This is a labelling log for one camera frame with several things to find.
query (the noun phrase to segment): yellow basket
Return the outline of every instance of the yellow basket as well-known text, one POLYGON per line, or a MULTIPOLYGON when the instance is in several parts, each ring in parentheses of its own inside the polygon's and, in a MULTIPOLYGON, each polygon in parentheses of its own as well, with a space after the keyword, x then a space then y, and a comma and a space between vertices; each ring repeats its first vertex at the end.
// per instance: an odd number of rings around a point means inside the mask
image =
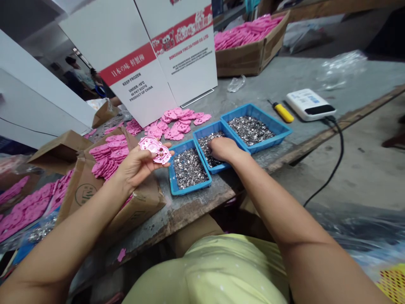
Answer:
POLYGON ((405 304, 405 264, 398 264, 390 269, 380 270, 381 280, 377 286, 395 304, 405 304))

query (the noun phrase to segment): white electronic device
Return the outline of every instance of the white electronic device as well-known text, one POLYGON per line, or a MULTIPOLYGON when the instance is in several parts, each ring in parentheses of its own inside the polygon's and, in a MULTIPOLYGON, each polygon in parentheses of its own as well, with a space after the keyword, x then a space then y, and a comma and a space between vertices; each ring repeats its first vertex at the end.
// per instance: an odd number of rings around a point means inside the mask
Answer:
POLYGON ((286 102, 304 121, 314 121, 334 115, 336 109, 311 89, 287 94, 286 102))

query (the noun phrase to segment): blue tray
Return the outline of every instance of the blue tray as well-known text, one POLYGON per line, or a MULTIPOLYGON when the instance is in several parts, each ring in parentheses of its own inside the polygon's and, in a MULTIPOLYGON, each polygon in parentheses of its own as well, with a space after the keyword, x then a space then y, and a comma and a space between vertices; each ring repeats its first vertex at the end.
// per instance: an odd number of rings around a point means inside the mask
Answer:
POLYGON ((211 133, 217 133, 219 131, 224 132, 225 136, 233 139, 236 144, 238 145, 239 148, 241 148, 242 150, 249 152, 249 150, 247 148, 245 148, 246 145, 243 144, 242 140, 239 138, 239 136, 235 136, 233 133, 231 133, 231 131, 229 130, 229 128, 226 127, 226 123, 224 123, 223 121, 217 121, 214 122, 208 126, 205 126, 201 129, 198 129, 197 131, 195 131, 193 133, 194 139, 195 139, 195 144, 198 146, 198 149, 200 151, 200 154, 202 156, 202 158, 204 159, 205 165, 207 167, 207 169, 209 170, 209 172, 211 174, 217 174, 218 172, 225 170, 227 168, 230 168, 231 165, 228 163, 222 163, 221 165, 215 166, 215 167, 210 167, 210 165, 208 164, 207 159, 204 156, 204 152, 202 150, 202 148, 200 147, 200 145, 198 144, 198 139, 202 138, 202 137, 206 137, 208 135, 210 135, 211 133))
POLYGON ((251 103, 243 105, 231 112, 222 115, 221 120, 224 121, 226 127, 229 128, 229 130, 231 130, 231 132, 242 142, 244 147, 247 148, 251 154, 281 144, 284 138, 292 133, 291 128, 287 127, 285 124, 271 117, 269 114, 265 113, 264 111, 262 111, 261 109, 259 109, 258 107, 256 107, 251 103), (228 121, 231 121, 232 119, 241 116, 252 116, 254 118, 257 118, 262 123, 264 123, 269 128, 270 131, 274 132, 276 136, 266 139, 265 141, 259 142, 258 144, 254 144, 253 146, 249 147, 239 137, 239 135, 228 125, 228 121))
POLYGON ((170 162, 172 163, 172 165, 169 167, 170 190, 173 195, 185 195, 185 194, 193 192, 195 190, 199 190, 199 189, 211 186, 211 183, 212 183, 211 175, 208 172, 207 166, 205 165, 203 157, 201 156, 201 153, 200 153, 199 149, 196 147, 196 144, 193 139, 190 139, 189 141, 185 141, 184 143, 178 144, 177 146, 174 146, 174 147, 170 148, 169 150, 175 152, 175 154, 170 158, 170 162), (201 161, 202 165, 204 166, 205 172, 207 173, 208 181, 199 183, 199 184, 191 186, 191 187, 187 187, 186 189, 183 189, 183 190, 180 190, 177 185, 176 173, 174 172, 174 157, 177 154, 183 153, 184 151, 186 151, 188 149, 192 149, 192 148, 197 150, 198 156, 200 157, 200 161, 201 161))

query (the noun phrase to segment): device screen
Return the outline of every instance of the device screen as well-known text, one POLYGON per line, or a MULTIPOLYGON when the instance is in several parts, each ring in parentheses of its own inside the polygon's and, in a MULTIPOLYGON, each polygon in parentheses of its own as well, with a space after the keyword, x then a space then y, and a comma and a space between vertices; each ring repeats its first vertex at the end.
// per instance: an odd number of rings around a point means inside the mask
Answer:
POLYGON ((305 112, 308 115, 317 115, 317 114, 332 112, 334 110, 335 110, 335 108, 332 107, 331 105, 323 105, 323 106, 305 109, 305 112))

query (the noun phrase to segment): screwdriver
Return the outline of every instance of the screwdriver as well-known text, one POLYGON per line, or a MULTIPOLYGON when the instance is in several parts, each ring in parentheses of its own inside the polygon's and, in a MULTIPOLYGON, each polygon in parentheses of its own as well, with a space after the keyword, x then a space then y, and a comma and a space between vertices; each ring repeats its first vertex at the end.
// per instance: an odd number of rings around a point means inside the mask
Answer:
POLYGON ((286 123, 291 123, 294 121, 294 117, 281 104, 273 102, 270 99, 267 99, 267 101, 286 123))

